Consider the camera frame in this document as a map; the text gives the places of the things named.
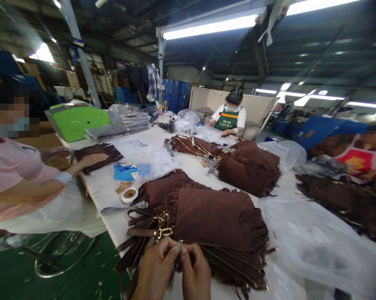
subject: red apron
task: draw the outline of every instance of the red apron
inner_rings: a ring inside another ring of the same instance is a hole
[[[376,151],[355,148],[353,145],[360,139],[360,134],[355,135],[352,143],[336,160],[346,163],[350,169],[349,175],[359,175],[368,171],[376,171]]]

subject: factory ceiling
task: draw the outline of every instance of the factory ceiling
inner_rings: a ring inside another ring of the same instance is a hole
[[[105,62],[112,58],[140,65],[157,63],[156,27],[236,2],[109,0],[98,9],[95,0],[72,0],[72,5],[87,51],[102,55]],[[274,1],[248,2],[254,8],[267,6],[262,24],[170,40],[164,65],[193,65],[200,70],[206,66],[216,79],[246,76],[256,82],[270,82],[270,78],[278,82],[278,78],[317,78],[320,84],[376,89],[376,0],[289,16],[283,10],[273,27],[270,46],[265,39],[257,40],[268,26]],[[46,42],[55,61],[61,63],[70,59],[67,46],[71,41],[53,0],[0,0],[1,49],[18,57],[29,56]]]

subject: plaid shirt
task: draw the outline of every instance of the plaid shirt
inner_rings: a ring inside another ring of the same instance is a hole
[[[156,100],[156,90],[161,89],[161,82],[159,78],[158,71],[154,64],[146,66],[148,69],[148,78],[149,78],[149,90],[148,94],[146,95],[147,99],[151,102]]]

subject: green machine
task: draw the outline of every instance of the green machine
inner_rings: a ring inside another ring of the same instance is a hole
[[[107,111],[88,103],[54,105],[45,110],[45,114],[58,136],[69,143],[82,140],[86,128],[110,124]]]

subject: wristband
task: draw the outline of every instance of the wristband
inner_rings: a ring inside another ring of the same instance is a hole
[[[61,172],[59,175],[53,177],[53,179],[60,181],[64,185],[67,185],[73,180],[73,176],[70,173]]]

